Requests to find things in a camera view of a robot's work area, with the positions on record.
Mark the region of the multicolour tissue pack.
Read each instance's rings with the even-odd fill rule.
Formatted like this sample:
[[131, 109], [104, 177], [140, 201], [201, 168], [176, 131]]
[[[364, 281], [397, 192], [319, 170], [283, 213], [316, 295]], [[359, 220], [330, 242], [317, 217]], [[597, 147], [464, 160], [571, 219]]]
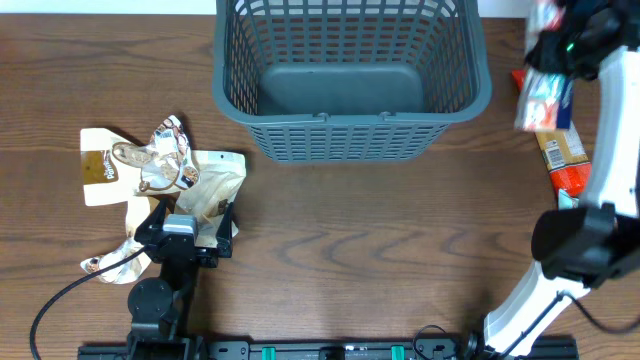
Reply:
[[[564, 11], [552, 0], [530, 2], [526, 20], [525, 50], [529, 54], [543, 30], [558, 30]], [[520, 86], [514, 128], [529, 132], [569, 130], [573, 83], [560, 74], [545, 74], [527, 65]]]

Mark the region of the orange pasta bag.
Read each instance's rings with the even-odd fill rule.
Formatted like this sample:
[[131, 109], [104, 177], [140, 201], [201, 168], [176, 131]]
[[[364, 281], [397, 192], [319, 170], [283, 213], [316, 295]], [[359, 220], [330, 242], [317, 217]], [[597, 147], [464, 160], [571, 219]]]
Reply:
[[[519, 95], [523, 73], [524, 70], [512, 72]], [[564, 189], [572, 197], [578, 197], [587, 185], [591, 163], [572, 122], [572, 112], [569, 130], [532, 133], [541, 151], [554, 192], [558, 194], [559, 189]]]

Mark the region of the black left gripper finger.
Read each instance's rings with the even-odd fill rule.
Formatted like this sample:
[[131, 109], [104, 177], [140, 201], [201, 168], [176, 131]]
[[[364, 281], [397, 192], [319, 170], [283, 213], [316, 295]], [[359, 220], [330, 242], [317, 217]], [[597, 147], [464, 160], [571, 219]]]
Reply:
[[167, 199], [162, 199], [150, 215], [137, 227], [135, 239], [153, 239], [162, 232], [167, 211]]
[[219, 258], [231, 258], [233, 252], [233, 207], [234, 203], [230, 202], [222, 216], [218, 230], [216, 231], [217, 240], [217, 256]]

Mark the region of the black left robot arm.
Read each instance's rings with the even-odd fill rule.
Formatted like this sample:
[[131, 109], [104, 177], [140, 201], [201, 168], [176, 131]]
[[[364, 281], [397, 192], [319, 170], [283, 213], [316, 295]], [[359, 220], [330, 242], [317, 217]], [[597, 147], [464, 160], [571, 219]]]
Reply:
[[156, 277], [139, 281], [128, 296], [132, 315], [128, 360], [206, 360], [208, 345], [187, 333], [198, 272], [218, 265], [217, 251], [196, 244], [196, 218], [168, 212], [162, 199], [138, 226], [134, 239], [161, 266]]

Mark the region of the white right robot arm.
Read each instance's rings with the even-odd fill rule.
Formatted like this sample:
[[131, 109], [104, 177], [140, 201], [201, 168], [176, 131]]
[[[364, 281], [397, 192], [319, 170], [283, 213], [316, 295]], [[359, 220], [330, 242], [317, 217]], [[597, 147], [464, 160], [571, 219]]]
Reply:
[[[213, 95], [262, 152], [284, 163], [403, 161], [492, 91], [474, 1], [219, 0]], [[550, 1], [533, 12], [524, 82], [548, 114], [575, 77], [602, 85], [598, 148], [586, 186], [544, 213], [533, 260], [468, 340], [414, 344], [420, 359], [554, 359], [542, 332], [570, 304], [639, 265], [639, 5]]]

